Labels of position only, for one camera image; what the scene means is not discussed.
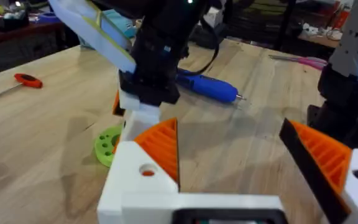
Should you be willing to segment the finger of the white orange right gripper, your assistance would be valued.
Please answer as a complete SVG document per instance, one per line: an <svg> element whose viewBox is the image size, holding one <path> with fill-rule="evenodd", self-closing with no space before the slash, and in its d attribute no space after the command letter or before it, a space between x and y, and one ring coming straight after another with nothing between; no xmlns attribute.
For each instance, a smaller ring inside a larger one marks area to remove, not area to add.
<svg viewBox="0 0 358 224"><path fill-rule="evenodd" d="M112 107L112 114L116 115L116 116L124 116L124 113L125 113L125 109L122 109L121 106L120 106L119 90L118 90L117 93L116 93L116 97L115 97L115 100L114 100L113 107ZM114 144L113 144L114 148L112 150L113 153L116 152L117 145L119 143L119 139L120 139L120 134L118 134L118 136L115 138L115 141L114 141Z"/></svg>
<svg viewBox="0 0 358 224"><path fill-rule="evenodd" d="M121 141L133 141L138 135L160 122L158 106L141 103L138 96L119 90L120 107L125 109Z"/></svg>

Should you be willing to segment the white orange left gripper right finger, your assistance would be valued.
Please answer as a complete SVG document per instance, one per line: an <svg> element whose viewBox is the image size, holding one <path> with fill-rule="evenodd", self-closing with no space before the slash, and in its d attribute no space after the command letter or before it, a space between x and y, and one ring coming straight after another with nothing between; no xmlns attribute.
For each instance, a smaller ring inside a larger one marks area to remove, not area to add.
<svg viewBox="0 0 358 224"><path fill-rule="evenodd" d="M321 223L358 224L358 148L289 119L279 136L323 212Z"/></svg>

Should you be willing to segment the white orange left gripper left finger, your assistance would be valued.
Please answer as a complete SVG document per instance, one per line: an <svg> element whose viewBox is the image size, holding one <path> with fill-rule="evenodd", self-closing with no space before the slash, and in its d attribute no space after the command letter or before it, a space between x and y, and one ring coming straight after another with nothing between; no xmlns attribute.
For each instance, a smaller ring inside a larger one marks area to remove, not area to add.
<svg viewBox="0 0 358 224"><path fill-rule="evenodd" d="M97 206L99 223L170 223L178 168L175 118L120 140Z"/></svg>

